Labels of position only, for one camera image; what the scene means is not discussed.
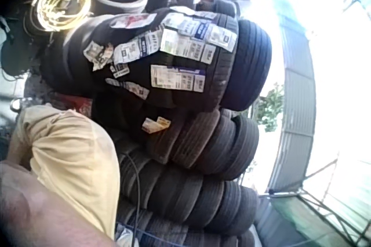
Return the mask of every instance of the tire label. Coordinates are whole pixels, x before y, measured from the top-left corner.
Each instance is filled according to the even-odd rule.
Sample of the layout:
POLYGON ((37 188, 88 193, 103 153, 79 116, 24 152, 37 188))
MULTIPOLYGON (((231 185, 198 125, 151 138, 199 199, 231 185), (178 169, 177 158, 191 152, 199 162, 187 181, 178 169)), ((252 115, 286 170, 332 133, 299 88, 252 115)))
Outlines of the tire label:
POLYGON ((234 45, 237 41, 237 34, 227 30, 226 28, 218 27, 212 24, 212 29, 207 37, 207 41, 216 46, 222 47, 223 49, 232 52, 234 45))
POLYGON ((157 121, 154 121, 153 119, 146 118, 141 126, 142 130, 147 132, 148 134, 156 133, 163 131, 167 128, 169 128, 171 124, 171 121, 158 117, 157 121))
POLYGON ((131 63, 159 51, 162 33, 162 29, 145 32, 128 43, 118 45, 114 50, 114 63, 131 63))
POLYGON ((129 92, 131 93, 134 93, 136 96, 138 96, 139 98, 145 100, 147 99, 148 97, 148 94, 150 93, 150 91, 140 85, 138 85, 137 83, 133 83, 133 82, 119 82, 115 79, 111 79, 111 78, 106 78, 106 83, 111 85, 111 86, 117 86, 119 88, 124 88, 124 89, 127 89, 129 92))
POLYGON ((130 73, 130 69, 126 63, 113 64, 110 66, 110 70, 116 79, 130 73))
POLYGON ((151 24, 155 18, 154 14, 123 14, 115 18, 115 21, 111 25, 111 28, 141 28, 151 24))
POLYGON ((151 65, 151 84, 154 88, 203 92, 205 72, 181 67, 151 65))
POLYGON ((83 51, 83 55, 93 63, 93 71, 102 69, 106 64, 112 63, 112 55, 114 47, 111 44, 108 46, 100 46, 92 41, 83 51))

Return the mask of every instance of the person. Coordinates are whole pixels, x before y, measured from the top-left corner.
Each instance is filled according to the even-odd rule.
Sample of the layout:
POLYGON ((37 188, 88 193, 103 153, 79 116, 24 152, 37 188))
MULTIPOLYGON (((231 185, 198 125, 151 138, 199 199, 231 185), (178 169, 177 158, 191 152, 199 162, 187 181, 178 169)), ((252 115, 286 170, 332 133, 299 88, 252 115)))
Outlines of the person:
POLYGON ((24 109, 0 182, 0 227, 14 246, 116 246, 119 162, 107 132, 89 118, 24 109))

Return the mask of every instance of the green foliage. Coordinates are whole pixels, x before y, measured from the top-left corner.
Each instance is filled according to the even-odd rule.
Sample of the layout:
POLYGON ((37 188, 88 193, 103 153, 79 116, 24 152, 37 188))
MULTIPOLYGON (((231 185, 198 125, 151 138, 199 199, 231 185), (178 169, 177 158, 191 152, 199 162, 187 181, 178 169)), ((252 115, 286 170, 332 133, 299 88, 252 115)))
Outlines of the green foliage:
POLYGON ((267 97, 259 97, 257 102, 256 121, 265 126, 266 132, 274 132, 277 128, 277 116, 283 111, 283 85, 274 84, 267 97))

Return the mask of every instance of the used tire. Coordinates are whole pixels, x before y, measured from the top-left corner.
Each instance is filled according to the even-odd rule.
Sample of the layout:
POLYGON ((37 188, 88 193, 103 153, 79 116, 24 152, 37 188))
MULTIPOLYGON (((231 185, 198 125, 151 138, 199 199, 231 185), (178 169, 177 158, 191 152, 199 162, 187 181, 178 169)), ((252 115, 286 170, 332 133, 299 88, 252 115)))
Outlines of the used tire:
POLYGON ((241 188, 234 181, 224 182, 224 194, 213 220, 205 227, 212 233, 223 233, 232 224, 241 203, 241 188))
POLYGON ((95 14, 141 13, 148 0, 96 0, 95 14))
POLYGON ((239 43, 231 78, 220 105, 244 111, 259 97, 272 60, 268 34, 249 20, 240 20, 239 43))
POLYGON ((259 129, 255 121, 238 115, 232 119, 236 124, 236 138, 230 149, 229 161, 219 173, 223 180, 234 180, 250 165, 259 143, 259 129))
POLYGON ((224 182, 204 177, 196 204, 185 224, 193 228, 205 228, 215 217, 223 192, 224 182))
POLYGON ((223 234, 244 234, 254 222, 258 201, 258 196, 254 190, 242 186, 241 203, 237 215, 232 224, 223 231, 223 234))
POLYGON ((186 169, 190 169, 208 143, 219 117, 218 110, 211 113, 191 114, 174 144, 170 156, 171 160, 186 169))
POLYGON ((222 13, 233 18, 236 17, 236 6, 233 2, 227 0, 217 0, 214 2, 214 11, 216 13, 222 13))
POLYGON ((176 139, 184 125, 187 112, 181 109, 176 110, 174 118, 171 119, 170 127, 150 134, 146 143, 147 154, 161 164, 166 164, 176 139))
POLYGON ((196 4, 195 0, 179 0, 178 1, 179 6, 186 6, 192 10, 196 10, 196 4))
POLYGON ((170 200, 168 210, 166 211, 169 220, 173 220, 176 223, 184 223, 191 214, 198 199, 202 182, 202 175, 191 172, 187 173, 181 191, 175 194, 170 200))
POLYGON ((204 175, 223 170, 229 160, 235 133, 235 124, 227 117, 221 116, 212 137, 196 162, 196 168, 204 175))

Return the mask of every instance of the black rubber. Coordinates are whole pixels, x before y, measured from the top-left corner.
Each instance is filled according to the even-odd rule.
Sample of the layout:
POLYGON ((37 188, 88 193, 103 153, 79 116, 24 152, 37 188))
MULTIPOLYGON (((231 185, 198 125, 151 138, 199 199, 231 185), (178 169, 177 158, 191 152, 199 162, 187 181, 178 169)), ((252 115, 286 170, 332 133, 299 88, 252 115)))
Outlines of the black rubber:
POLYGON ((221 116, 218 125, 196 162, 196 169, 204 175, 219 173, 229 160, 230 149, 235 138, 235 124, 221 116))
POLYGON ((239 39, 235 64, 220 105, 233 111, 244 111, 259 97, 272 60, 268 34, 257 24, 239 21, 239 39))
POLYGON ((254 247, 255 239, 251 231, 247 231, 238 237, 238 247, 254 247))
POLYGON ((232 119, 236 124, 236 138, 230 149, 230 159, 218 174, 223 180, 234 180, 248 168, 259 143, 259 129, 255 121, 244 115, 232 119))
MULTIPOLYGON (((147 157, 144 153, 142 153, 139 150, 130 153, 130 157, 134 161, 136 168, 138 169, 139 172, 143 169, 144 165, 149 163, 149 161, 151 160, 149 157, 147 157)), ((121 175, 120 192, 126 198, 129 198, 137 176, 132 163, 129 161, 127 157, 124 158, 124 160, 121 163, 120 175, 121 175)))
POLYGON ((220 115, 225 116, 226 118, 231 119, 232 118, 232 111, 228 109, 220 109, 220 115))
POLYGON ((193 228, 204 228, 215 217, 223 198, 224 182, 204 177, 196 204, 185 221, 193 228))
MULTIPOLYGON (((140 180, 140 207, 143 209, 148 208, 148 200, 152 194, 152 191, 162 175, 165 167, 156 163, 155 161, 150 161, 144 165, 143 169, 139 173, 140 180)), ((138 200, 138 190, 137 183, 134 182, 131 193, 130 201, 132 204, 136 204, 138 200)))
POLYGON ((213 220, 205 227, 212 233, 224 233, 235 219, 241 203, 241 188, 237 182, 225 181, 224 194, 219 209, 213 220))
POLYGON ((170 152, 176 139, 184 125, 187 112, 182 109, 176 109, 174 118, 171 119, 170 127, 164 131, 149 135, 147 140, 147 154, 158 161, 166 164, 169 160, 170 152))
POLYGON ((223 231, 223 234, 242 235, 245 233, 254 222, 258 201, 254 190, 241 187, 241 203, 237 215, 232 224, 223 231))
POLYGON ((236 17, 236 6, 233 2, 228 0, 217 0, 214 2, 214 11, 222 13, 231 17, 236 17))
POLYGON ((188 230, 187 237, 184 241, 185 246, 199 247, 205 246, 205 240, 202 230, 188 230))
POLYGON ((148 201, 148 210, 153 211, 158 216, 166 217, 170 200, 174 195, 181 192, 185 179, 186 174, 182 169, 166 167, 152 191, 148 201))
POLYGON ((184 223, 191 214, 198 199, 203 182, 203 176, 187 172, 181 191, 170 200, 166 215, 176 223, 184 223))
POLYGON ((195 0, 178 0, 179 6, 186 6, 192 10, 196 10, 195 0))
POLYGON ((190 114, 174 144, 171 160, 186 169, 191 168, 211 138, 219 118, 218 110, 190 114))

